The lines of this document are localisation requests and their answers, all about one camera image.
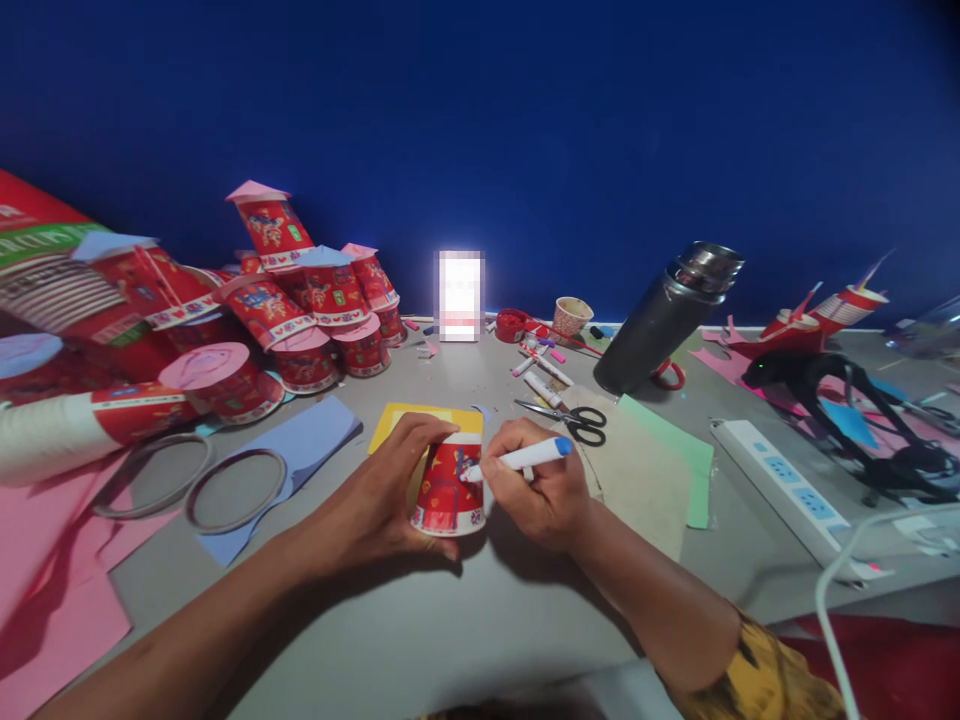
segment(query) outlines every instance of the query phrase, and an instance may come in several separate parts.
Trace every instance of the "stainless steel thermos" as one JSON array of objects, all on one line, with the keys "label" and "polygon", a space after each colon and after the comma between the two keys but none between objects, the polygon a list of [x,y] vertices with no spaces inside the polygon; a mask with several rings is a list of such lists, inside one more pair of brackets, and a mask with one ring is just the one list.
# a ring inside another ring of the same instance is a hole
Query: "stainless steel thermos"
[{"label": "stainless steel thermos", "polygon": [[676,257],[614,337],[593,370],[604,390],[635,392],[726,299],[743,266],[729,248],[695,242]]}]

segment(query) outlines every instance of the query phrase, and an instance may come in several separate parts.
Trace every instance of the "person's right hand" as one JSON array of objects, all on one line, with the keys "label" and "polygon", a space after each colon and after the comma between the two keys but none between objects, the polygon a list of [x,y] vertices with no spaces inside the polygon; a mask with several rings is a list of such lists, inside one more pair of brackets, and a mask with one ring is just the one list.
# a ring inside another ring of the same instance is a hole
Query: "person's right hand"
[{"label": "person's right hand", "polygon": [[557,433],[527,418],[507,420],[487,447],[480,469],[497,502],[527,537],[551,550],[569,552],[593,515],[577,451],[533,468],[529,485],[521,473],[499,460],[501,455],[551,437]]}]

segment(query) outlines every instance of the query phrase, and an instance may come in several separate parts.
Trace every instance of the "hand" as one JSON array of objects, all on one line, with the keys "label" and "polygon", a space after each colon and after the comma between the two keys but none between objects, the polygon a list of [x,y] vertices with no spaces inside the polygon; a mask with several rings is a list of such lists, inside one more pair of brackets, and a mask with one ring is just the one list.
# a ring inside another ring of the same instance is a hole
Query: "hand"
[{"label": "hand", "polygon": [[557,437],[527,418],[507,420],[490,442],[480,468],[493,496],[523,533],[551,550],[569,552],[593,518],[583,463],[571,455],[533,468],[529,485],[499,457],[505,453]]},{"label": "hand", "polygon": [[437,553],[457,562],[456,541],[424,535],[410,524],[406,495],[427,448],[459,430],[432,415],[400,418],[373,455],[291,529],[292,552],[308,579],[408,552]]}]

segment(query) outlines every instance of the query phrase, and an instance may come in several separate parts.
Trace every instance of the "person's left hand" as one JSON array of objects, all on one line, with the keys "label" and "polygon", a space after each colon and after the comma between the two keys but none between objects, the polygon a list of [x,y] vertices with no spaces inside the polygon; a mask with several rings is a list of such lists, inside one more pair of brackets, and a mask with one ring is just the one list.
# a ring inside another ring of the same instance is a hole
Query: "person's left hand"
[{"label": "person's left hand", "polygon": [[290,552],[307,579],[400,553],[437,553],[457,562],[455,540],[424,535],[410,524],[406,496],[427,448],[459,429],[432,415],[406,413],[400,418],[373,455],[288,531]]}]

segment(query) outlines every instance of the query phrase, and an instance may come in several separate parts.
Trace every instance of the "green paper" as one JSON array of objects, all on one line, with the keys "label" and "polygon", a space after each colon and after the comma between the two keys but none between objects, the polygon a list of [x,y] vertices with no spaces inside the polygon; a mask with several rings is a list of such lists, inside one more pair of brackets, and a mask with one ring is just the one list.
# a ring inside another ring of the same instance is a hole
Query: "green paper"
[{"label": "green paper", "polygon": [[710,526],[710,469],[713,466],[713,445],[695,438],[645,408],[629,395],[620,398],[618,406],[636,420],[657,440],[676,451],[690,466],[690,505],[687,527],[706,530]]}]

